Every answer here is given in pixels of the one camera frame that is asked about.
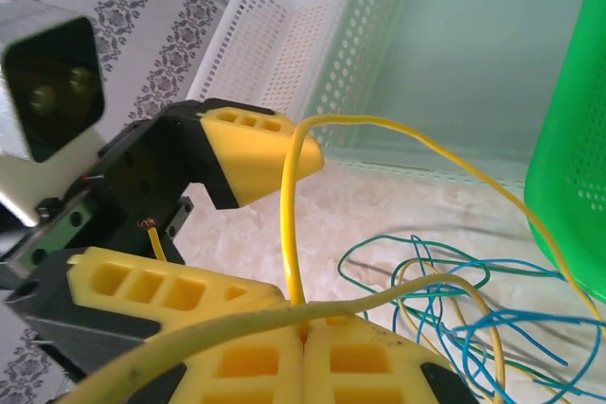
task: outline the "wall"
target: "wall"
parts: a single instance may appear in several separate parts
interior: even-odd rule
[[[187,93],[222,8],[212,0],[36,0],[89,15],[97,33],[111,139]]]

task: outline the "white plastic basket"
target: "white plastic basket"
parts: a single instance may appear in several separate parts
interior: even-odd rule
[[[188,97],[294,120],[377,114],[522,182],[582,0],[230,0]],[[456,169],[393,132],[323,127],[356,166]]]

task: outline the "square hole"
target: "square hole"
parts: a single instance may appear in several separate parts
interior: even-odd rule
[[[176,278],[162,306],[180,311],[191,311],[198,306],[198,302],[200,302],[205,289],[206,285],[200,281],[180,277]]]
[[[112,262],[100,265],[93,274],[91,283],[93,291],[103,295],[114,295],[131,270],[130,267]]]
[[[251,115],[245,115],[242,118],[242,125],[246,125],[247,127],[254,127],[257,125],[257,118]]]
[[[248,290],[231,286],[225,292],[225,300],[234,300],[235,298],[242,297],[246,292]]]
[[[275,376],[279,352],[271,345],[238,345],[227,348],[221,359],[218,378]]]
[[[238,118],[238,115],[235,113],[232,113],[231,111],[224,111],[222,113],[219,113],[217,115],[217,118],[219,120],[222,120],[223,122],[234,123],[236,121],[236,119]]]
[[[202,404],[273,404],[274,395],[271,391],[263,392],[233,392],[209,393]]]
[[[270,132],[279,132],[282,129],[282,125],[280,125],[278,122],[274,122],[273,120],[265,120],[262,128],[264,130],[269,130]]]
[[[341,344],[330,350],[332,373],[390,373],[385,347],[377,343]]]
[[[337,388],[334,404],[403,404],[400,390],[372,388]]]
[[[166,276],[162,273],[154,273],[144,270],[134,281],[133,286],[126,298],[139,303],[149,303],[164,281]]]

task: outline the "wire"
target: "wire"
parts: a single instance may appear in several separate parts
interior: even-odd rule
[[[313,127],[327,124],[375,125],[406,134],[418,140],[421,144],[442,155],[444,158],[455,163],[462,169],[465,169],[467,172],[471,173],[471,175],[492,187],[495,191],[524,212],[526,217],[534,225],[549,246],[558,269],[570,287],[585,304],[585,306],[587,306],[590,313],[596,319],[602,321],[602,316],[597,310],[596,306],[581,290],[572,276],[572,273],[568,269],[566,261],[560,251],[560,247],[556,243],[555,239],[551,236],[543,222],[539,220],[539,218],[530,208],[528,208],[522,201],[494,181],[489,175],[467,163],[451,151],[443,148],[425,134],[393,120],[374,115],[315,115],[304,119],[294,130],[293,137],[291,139],[291,146],[286,155],[286,160],[284,161],[280,197],[280,234],[282,239],[282,253],[284,256],[284,272],[286,275],[286,282],[288,284],[291,301],[294,305],[305,302],[305,293],[303,291],[303,284],[301,282],[301,272],[299,270],[296,252],[296,234],[294,229],[294,185],[296,168],[301,154],[301,149],[303,148],[303,141],[305,140],[307,132]],[[602,334],[606,337],[606,327],[602,327],[601,330]]]
[[[368,292],[371,293],[376,293],[376,291],[374,289],[372,289],[369,286],[366,286],[365,284],[357,281],[356,279],[354,279],[351,276],[348,276],[345,274],[345,272],[343,271],[343,264],[351,257],[351,255],[358,251],[359,249],[365,247],[368,244],[371,244],[373,242],[379,241],[379,240],[389,240],[389,241],[395,241],[395,242],[399,242],[399,243],[404,243],[404,244],[411,244],[414,245],[415,247],[417,245],[422,246],[425,251],[427,252],[428,257],[421,257],[419,258],[411,258],[411,259],[407,259],[402,261],[397,267],[396,269],[392,272],[391,275],[391,286],[396,286],[396,282],[397,282],[397,277],[399,274],[399,271],[402,268],[409,268],[415,264],[419,264],[419,261],[423,261],[423,262],[432,262],[434,264],[447,264],[447,265],[456,265],[456,266],[464,266],[465,268],[474,268],[474,269],[482,269],[485,271],[490,271],[490,272],[502,272],[502,273],[507,273],[507,274],[516,274],[516,275],[522,275],[522,276],[531,276],[531,277],[553,277],[553,278],[558,278],[560,280],[564,280],[563,276],[558,273],[558,272],[553,272],[550,270],[547,270],[543,267],[540,267],[538,265],[535,265],[531,262],[527,262],[527,261],[523,261],[523,260],[517,260],[517,259],[493,259],[493,260],[478,260],[475,257],[473,257],[472,255],[468,255],[458,249],[456,249],[453,246],[444,244],[444,243],[439,243],[436,241],[431,241],[431,240],[424,240],[424,239],[420,239],[418,237],[412,236],[412,238],[402,238],[402,237],[395,237],[395,236],[388,236],[388,235],[380,235],[380,236],[375,236],[375,237],[371,237],[369,239],[366,239],[364,241],[361,241],[360,243],[352,246],[351,248],[349,248],[349,250],[347,250],[343,256],[341,257],[341,259],[339,260],[338,264],[337,264],[337,271],[339,273],[339,275],[341,277],[343,277],[344,279],[346,279],[348,282],[352,283],[353,285],[355,285],[356,287],[359,287],[363,290],[366,290]],[[444,251],[448,251],[451,252],[455,255],[459,255],[461,257],[463,257],[464,259],[467,259],[467,261],[461,261],[461,260],[444,260],[444,259],[438,259],[438,258],[434,258],[434,257],[429,257],[431,256],[431,254],[429,253],[429,250],[427,247],[435,247],[435,248],[439,248],[440,250],[444,250]],[[515,265],[519,265],[522,267],[525,267],[524,269],[520,269],[520,268],[511,268],[511,267],[502,267],[499,266],[497,264],[515,264]],[[431,296],[455,296],[458,295],[458,292],[430,292],[427,295],[431,295]],[[409,298],[419,298],[425,296],[425,294],[422,293],[410,293],[408,295],[406,295],[406,299],[408,300]],[[458,306],[458,303],[455,299],[452,299],[453,303],[454,303],[454,310],[455,313],[457,314],[457,316],[459,317],[459,320],[462,321],[462,324],[464,325],[464,318],[462,317],[462,313],[460,311],[460,307]],[[390,304],[392,304],[395,308],[393,311],[393,315],[392,315],[392,331],[397,332],[397,321],[398,321],[398,314],[401,312],[400,308],[398,306],[398,303],[396,301],[391,301],[389,302]],[[402,305],[405,308],[405,312],[402,314],[402,317],[404,317],[406,319],[406,321],[408,322],[408,324],[413,328],[414,331],[416,331],[417,333],[419,333],[419,327],[417,326],[417,324],[413,321],[412,317],[415,317],[416,319],[418,319],[419,321],[422,321],[424,323],[426,323],[427,325],[430,325],[432,327],[435,327],[436,324],[439,324],[441,321],[439,321],[437,318],[432,317],[431,315],[429,315],[427,313],[427,311],[423,312],[423,311],[418,311],[417,309],[413,308],[413,307],[409,307],[407,306],[403,301],[402,301]],[[423,339],[424,343],[428,346],[428,348],[430,348],[430,350],[432,350],[433,352],[444,356],[444,354],[442,354],[430,341],[429,339],[427,339],[424,335],[422,335],[421,333],[421,338]],[[462,344],[464,342],[464,339],[460,342],[457,341],[457,339],[455,338],[455,336],[451,336],[449,338],[449,341],[455,345],[458,344]],[[469,346],[470,350],[481,354],[483,357],[483,361],[484,358],[486,357],[487,360],[494,360],[494,357],[490,354],[490,352],[486,352],[486,350],[480,349],[475,347],[474,345],[470,345]],[[530,378],[533,381],[536,381],[537,383],[539,383],[540,385],[547,385],[547,390],[549,391],[549,393],[551,393],[552,395],[554,395],[556,393],[555,390],[553,390],[553,388],[557,388],[557,389],[561,389],[563,387],[565,387],[567,385],[567,383],[562,383],[558,380],[555,380],[554,378],[550,378],[549,376],[546,376],[545,374],[543,374],[540,371],[537,371],[536,369],[533,369],[525,364],[522,364],[518,361],[515,360],[510,360],[510,359],[506,359],[506,365],[514,370],[517,370],[519,373],[525,375],[526,377]],[[566,402],[568,403],[569,401],[565,398],[561,399],[561,402]]]
[[[150,236],[151,249],[153,250],[153,255],[155,258],[157,260],[163,260],[166,262],[167,257],[164,254],[162,243],[160,242],[160,237],[158,236],[158,231],[155,228],[155,220],[153,218],[142,220],[139,222],[139,227],[148,232],[148,236]]]
[[[342,257],[342,260],[339,261],[339,265],[341,265],[344,260],[346,258],[348,258],[351,254],[352,251],[356,251],[357,249],[359,249],[361,246],[363,245],[367,245],[369,243],[371,243],[372,241],[376,241],[379,237],[384,237],[384,236],[377,236],[377,237],[373,237],[370,238],[368,240],[365,240],[361,243],[359,243],[358,245],[355,245],[354,247],[350,248]],[[429,267],[431,269],[433,269],[435,272],[439,272],[436,267],[435,264],[439,263],[440,260],[433,258],[429,249],[427,248],[428,244],[432,244],[432,245],[437,245],[443,249],[446,250],[450,250],[450,251],[458,251],[456,248],[450,247],[448,245],[443,245],[441,243],[436,243],[436,242],[432,242],[432,241],[424,241],[421,240],[420,238],[416,237],[416,236],[411,236],[411,239],[405,239],[405,238],[400,238],[400,237],[393,237],[393,236],[389,236],[390,240],[395,240],[398,242],[403,242],[403,243],[410,243],[415,247],[415,253],[417,258],[416,259],[408,259],[403,261],[396,269],[395,271],[392,273],[392,277],[391,277],[391,284],[392,286],[394,286],[396,284],[396,282],[400,282],[403,278],[403,276],[405,275],[405,272],[413,265],[419,264],[420,265],[420,269],[421,272],[425,273],[425,267]],[[425,250],[427,257],[421,257],[420,253],[419,253],[419,245],[423,247],[423,249]],[[475,258],[473,258],[470,255],[466,255],[462,252],[460,252],[462,256],[466,257],[466,258],[470,258],[472,259],[469,262],[463,262],[463,261],[447,261],[447,262],[454,262],[457,263],[458,266],[454,267],[452,269],[449,270],[449,273],[454,273],[454,272],[458,272],[462,269],[465,268],[480,268],[480,267],[489,267],[491,270],[494,271],[498,271],[498,272],[504,272],[504,273],[510,273],[510,274],[520,274],[520,275],[530,275],[530,276],[535,276],[535,277],[551,277],[551,278],[557,278],[560,280],[564,280],[563,276],[560,273],[557,272],[552,272],[550,270],[547,270],[543,267],[537,266],[535,264],[532,264],[530,262],[526,262],[523,260],[518,260],[518,259],[484,259],[484,260],[477,260]],[[508,265],[517,265],[517,266],[522,266],[525,267],[526,269],[531,269],[531,270],[525,270],[525,269],[519,269],[519,268],[511,268],[511,267],[502,267],[500,265],[497,264],[508,264]],[[352,278],[349,278],[348,281],[353,282],[356,285],[360,285],[360,287],[363,287],[364,285],[361,285],[361,283],[355,281]],[[429,289],[432,289],[433,292],[430,292],[430,294],[436,295],[436,294],[441,294],[441,293],[446,293],[446,292],[438,292],[435,289],[435,286],[431,286],[426,288],[428,291]],[[467,328],[469,328],[469,326],[471,325],[467,325],[465,323],[465,319],[460,311],[460,308],[458,306],[457,301],[451,297],[451,300],[454,303],[454,309],[455,309],[455,313],[457,314],[457,317],[459,318],[459,320],[461,321],[462,326],[458,327],[454,330],[448,330],[445,327],[443,327],[443,325],[441,324],[441,302],[440,302],[440,314],[438,316],[436,316],[433,313],[432,310],[432,306],[433,306],[433,298],[430,298],[430,302],[427,305],[427,308],[425,309],[425,312],[419,317],[418,315],[416,315],[416,317],[418,319],[421,320],[421,325],[416,325],[415,322],[412,320],[412,318],[410,317],[409,312],[412,311],[413,309],[410,307],[407,307],[403,301],[405,299],[408,298],[412,298],[413,296],[418,296],[419,293],[410,293],[407,294],[405,297],[398,299],[398,305],[399,307],[396,307],[396,309],[394,310],[393,313],[393,318],[392,318],[392,330],[395,332],[397,329],[396,323],[397,323],[397,316],[398,313],[401,311],[403,316],[408,320],[408,323],[410,324],[410,326],[413,327],[413,329],[415,329],[417,331],[418,334],[418,339],[417,342],[419,343],[420,339],[423,339],[423,342],[425,344],[427,344],[427,346],[434,351],[435,353],[444,356],[446,354],[447,359],[452,360],[452,355],[450,354],[447,346],[445,343],[442,342],[441,337],[442,336],[446,336],[446,338],[448,339],[448,341],[450,343],[452,343],[455,347],[457,347],[463,354],[464,354],[464,368],[466,370],[466,374],[461,374],[460,370],[458,369],[458,366],[453,362],[453,367],[455,368],[455,370],[463,377],[464,380],[468,381],[468,384],[470,385],[470,387],[475,390],[475,392],[477,394],[480,394],[481,396],[483,396],[484,398],[487,397],[487,395],[490,393],[488,390],[486,390],[483,387],[480,387],[479,384],[475,381],[475,378],[482,374],[482,375],[490,375],[485,367],[486,364],[486,360],[490,357],[490,353],[487,352],[487,349],[484,347],[484,344],[476,339],[473,338],[472,335],[470,335],[467,338],[460,338],[455,334],[455,331],[460,332],[462,330],[465,330]],[[505,320],[504,315],[516,315],[518,316],[518,319],[515,321],[512,320]],[[490,316],[485,316],[483,317],[480,321],[478,321],[475,325],[473,325],[473,330],[477,330],[477,329],[482,329],[485,328],[487,325],[484,321],[491,319],[493,320],[493,323],[491,324],[492,326],[499,326],[502,324],[506,324],[506,325],[510,325],[511,328],[513,328],[514,330],[518,331],[518,333],[520,333],[522,336],[524,336],[528,341],[530,341],[531,343],[533,343],[534,345],[536,345],[542,352],[544,352],[548,357],[552,358],[553,360],[561,363],[561,364],[567,364],[567,362],[565,362],[563,359],[560,359],[558,356],[555,356],[553,353],[551,353],[548,349],[546,349],[544,346],[542,346],[541,344],[539,344],[538,342],[536,342],[536,340],[534,340],[532,337],[530,337],[525,331],[523,331],[522,328],[516,326],[513,324],[513,322],[534,322],[536,321],[538,318],[543,318],[543,320],[547,320],[547,321],[551,321],[551,322],[567,322],[567,323],[581,323],[581,322],[586,322],[586,323],[592,323],[595,325],[601,325],[600,322],[597,322],[593,319],[588,319],[588,318],[578,318],[578,317],[570,317],[570,316],[555,316],[555,315],[545,315],[542,313],[535,313],[535,312],[531,312],[531,311],[519,311],[519,310],[512,310],[512,309],[504,309],[502,311],[494,311]],[[437,329],[437,334],[438,334],[438,338],[440,339],[440,343],[442,345],[442,348],[444,349],[445,354],[443,354],[442,352],[440,352],[426,337],[425,335],[422,333],[422,324],[423,323],[428,323],[429,325],[435,326],[437,325],[436,329]],[[599,341],[601,339],[600,336],[600,332],[599,330],[597,331],[597,338],[596,338],[596,343],[594,345],[594,349],[591,353],[591,355],[589,356],[589,358],[587,359],[587,361],[585,362],[584,366],[579,370],[579,372],[575,375],[575,377],[570,380],[567,383],[561,383],[558,382],[556,380],[554,380],[553,378],[549,378],[546,375],[533,370],[532,368],[529,368],[527,366],[522,365],[521,363],[517,363],[515,361],[511,361],[511,360],[507,360],[506,363],[509,367],[512,367],[516,370],[518,370],[520,373],[524,374],[525,376],[527,376],[528,378],[530,378],[531,380],[533,380],[534,382],[542,385],[545,387],[546,390],[548,390],[552,395],[554,395],[554,397],[552,397],[551,399],[549,399],[548,401],[545,401],[544,404],[549,404],[552,402],[556,402],[557,400],[559,400],[560,402],[566,402],[568,403],[569,401],[567,399],[565,399],[563,397],[563,395],[567,394],[567,393],[572,393],[575,395],[587,395],[590,397],[596,397],[598,399],[603,399],[602,396],[599,395],[595,395],[595,394],[590,394],[588,392],[584,392],[578,388],[575,388],[574,385],[575,383],[580,380],[580,378],[584,375],[584,373],[587,371],[587,369],[589,368],[589,366],[591,365],[591,363],[593,362],[596,353],[597,353],[597,349],[599,347]],[[472,346],[473,344],[477,344],[480,346],[480,348],[474,347]],[[479,360],[475,357],[468,357],[471,352],[470,350],[477,352],[479,354],[481,354],[482,358]],[[474,362],[474,364],[477,366],[477,369],[471,373],[470,369],[469,369],[469,364],[467,364],[467,362],[469,360],[472,360]],[[513,400],[511,399],[511,397],[507,394],[505,394],[505,391],[502,390],[500,387],[495,387],[495,390],[497,390],[497,393],[502,393],[505,401],[507,403],[513,403]]]
[[[160,243],[160,237],[158,236],[158,231],[155,227],[151,227],[148,229],[148,236],[150,236],[151,248],[153,249],[153,255],[158,260],[167,261],[167,257],[164,255],[164,250],[162,249],[162,243]]]
[[[463,278],[450,274],[422,276],[357,300],[314,302],[296,307],[232,314],[190,325],[141,344],[86,378],[60,404],[118,404],[184,359],[215,345],[312,319],[356,314],[440,282],[459,286],[469,293],[482,314],[490,314],[490,309],[479,292]],[[503,358],[501,339],[496,328],[490,328],[490,336],[495,357]],[[496,376],[497,382],[503,385],[505,370],[497,368]],[[496,396],[494,402],[501,404],[503,399]]]

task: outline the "green plastic basket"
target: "green plastic basket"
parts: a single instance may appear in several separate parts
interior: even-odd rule
[[[583,1],[526,175],[525,200],[578,283],[606,302],[606,0]]]

